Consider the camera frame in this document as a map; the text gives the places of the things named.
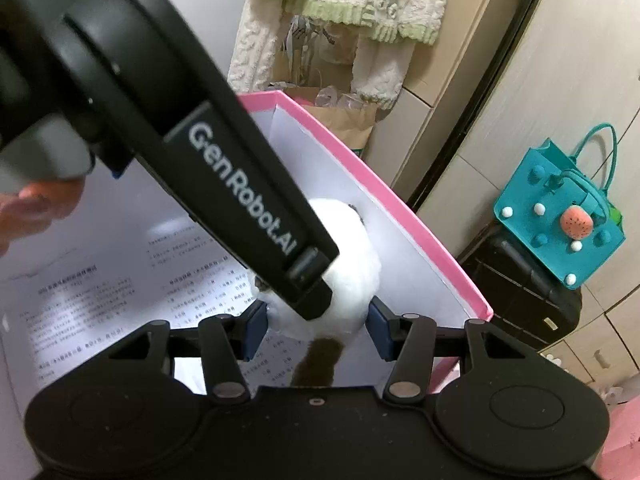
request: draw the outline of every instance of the open box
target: open box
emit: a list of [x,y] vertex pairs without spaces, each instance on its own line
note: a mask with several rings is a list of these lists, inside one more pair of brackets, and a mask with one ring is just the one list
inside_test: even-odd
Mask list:
[[[251,94],[242,96],[241,100],[308,198],[336,198],[356,207],[382,262],[378,296],[391,310],[397,314],[411,312],[430,316],[441,326],[461,327],[470,317],[490,319],[491,308],[433,234],[356,155],[307,111],[281,92]],[[140,165],[134,164],[119,182],[99,166],[88,178],[84,197],[71,217],[53,225],[44,234],[15,243],[9,254],[0,260],[0,276],[11,278],[0,282],[3,348],[0,359],[0,478],[26,480],[38,471],[20,418],[28,400],[38,389],[148,320],[163,317],[177,327],[197,324],[198,316],[202,314],[196,315],[187,308],[176,314],[167,301],[174,291],[165,290],[162,281],[176,282],[180,278],[177,271],[186,268],[185,258],[190,261],[190,269],[197,267],[207,269],[207,272],[211,268],[228,269],[226,276],[234,276],[236,286],[242,287],[239,264],[228,261],[228,256],[220,256],[221,248],[212,240],[205,240],[197,232],[198,228],[189,222],[184,211]],[[174,235],[188,238],[184,242],[187,245],[172,242],[169,238]],[[164,255],[163,244],[168,247],[167,251],[174,251],[171,253],[175,256],[173,260],[169,261]],[[220,256],[213,267],[202,264],[211,251],[217,251]],[[76,269],[86,272],[78,276]],[[98,313],[104,317],[100,323],[94,319],[85,324],[83,332],[74,336],[76,340],[90,340],[91,346],[87,342],[86,351],[68,352],[69,356],[56,364],[57,375],[43,378],[45,374],[38,370],[44,366],[45,358],[38,357],[39,366],[31,358],[36,353],[36,343],[33,343],[34,333],[28,331],[33,330],[34,317],[43,316],[43,312],[49,316],[57,309],[66,308],[65,301],[77,297],[74,286],[84,291],[90,290],[90,286],[101,286],[104,294],[105,287],[111,286],[110,280],[122,284],[124,276],[128,276],[129,285],[133,283],[127,294],[131,294],[128,301],[135,303],[134,308],[123,310],[115,316],[116,320],[112,319],[112,312]],[[233,286],[233,283],[225,280],[222,286]],[[124,285],[117,290],[124,290]],[[250,298],[240,294],[234,300],[239,302],[236,305],[250,302]],[[206,306],[207,302],[213,301],[204,299],[201,304]],[[77,312],[69,311],[65,316],[80,319]],[[54,325],[50,329],[58,330]],[[242,367],[249,386],[255,389],[260,384],[287,384],[295,359],[300,359],[303,351],[303,346],[297,342],[268,335],[260,347],[260,363]],[[278,361],[285,354],[286,359],[294,362],[278,368]],[[25,356],[23,362],[19,361],[20,356]],[[47,366],[55,359],[55,355],[48,358]],[[453,366],[454,359],[435,360],[432,388],[450,373]],[[363,330],[338,363],[334,385],[379,385],[386,380],[390,368],[391,364],[377,356]]]

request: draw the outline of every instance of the brown paper bag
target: brown paper bag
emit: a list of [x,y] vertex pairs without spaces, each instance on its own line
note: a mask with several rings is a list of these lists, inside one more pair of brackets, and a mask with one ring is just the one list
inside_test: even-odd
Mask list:
[[360,110],[351,110],[350,108],[309,106],[302,102],[302,100],[315,102],[319,91],[319,88],[296,87],[285,88],[284,93],[294,100],[299,98],[298,101],[306,111],[324,124],[352,152],[362,156],[373,126],[376,124],[378,107],[375,104],[368,104]]

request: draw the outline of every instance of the teal bag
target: teal bag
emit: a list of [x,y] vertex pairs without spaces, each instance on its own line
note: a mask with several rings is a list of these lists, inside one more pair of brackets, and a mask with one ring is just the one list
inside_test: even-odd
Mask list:
[[[613,134],[611,171],[602,189],[577,167],[596,132]],[[571,156],[551,139],[530,148],[494,205],[496,218],[567,288],[578,288],[625,240],[622,215],[607,199],[618,161],[616,131],[591,129]]]

